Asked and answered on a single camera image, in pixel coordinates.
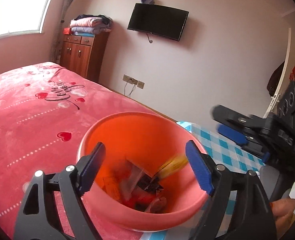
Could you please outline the person's hand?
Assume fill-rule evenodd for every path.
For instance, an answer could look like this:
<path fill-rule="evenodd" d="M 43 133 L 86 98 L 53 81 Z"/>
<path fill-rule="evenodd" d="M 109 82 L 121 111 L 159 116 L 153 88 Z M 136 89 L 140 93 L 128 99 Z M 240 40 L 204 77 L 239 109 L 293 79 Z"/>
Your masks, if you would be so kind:
<path fill-rule="evenodd" d="M 284 198 L 270 202 L 276 226 L 276 235 L 280 239 L 295 220 L 295 199 Z"/>

